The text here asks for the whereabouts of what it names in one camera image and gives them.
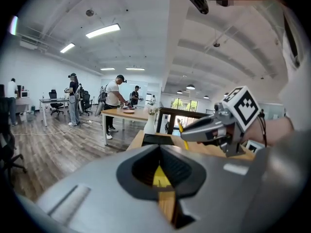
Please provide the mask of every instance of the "ceiling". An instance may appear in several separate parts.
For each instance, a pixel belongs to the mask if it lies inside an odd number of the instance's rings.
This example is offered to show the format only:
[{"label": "ceiling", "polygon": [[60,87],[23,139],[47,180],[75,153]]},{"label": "ceiling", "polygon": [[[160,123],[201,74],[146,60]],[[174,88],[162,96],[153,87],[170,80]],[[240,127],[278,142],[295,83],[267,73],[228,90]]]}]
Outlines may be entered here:
[{"label": "ceiling", "polygon": [[[87,10],[94,15],[88,17]],[[93,71],[142,67],[161,77],[164,68],[169,0],[31,0],[18,15],[17,31],[31,36],[47,55]],[[118,23],[121,30],[88,39],[86,34]],[[60,54],[69,43],[75,47]]]},{"label": "ceiling", "polygon": [[[126,67],[145,68],[143,75],[160,79],[166,93],[191,83],[197,98],[213,98],[261,78],[268,84],[286,81],[283,17],[273,0],[208,5],[209,13],[203,15],[188,0],[30,0],[18,15],[17,32],[43,54],[99,75],[107,73],[102,67],[124,75],[131,72]],[[88,9],[94,11],[92,17],[86,15]],[[114,23],[120,31],[85,36]],[[61,54],[71,42],[76,46]]]}]

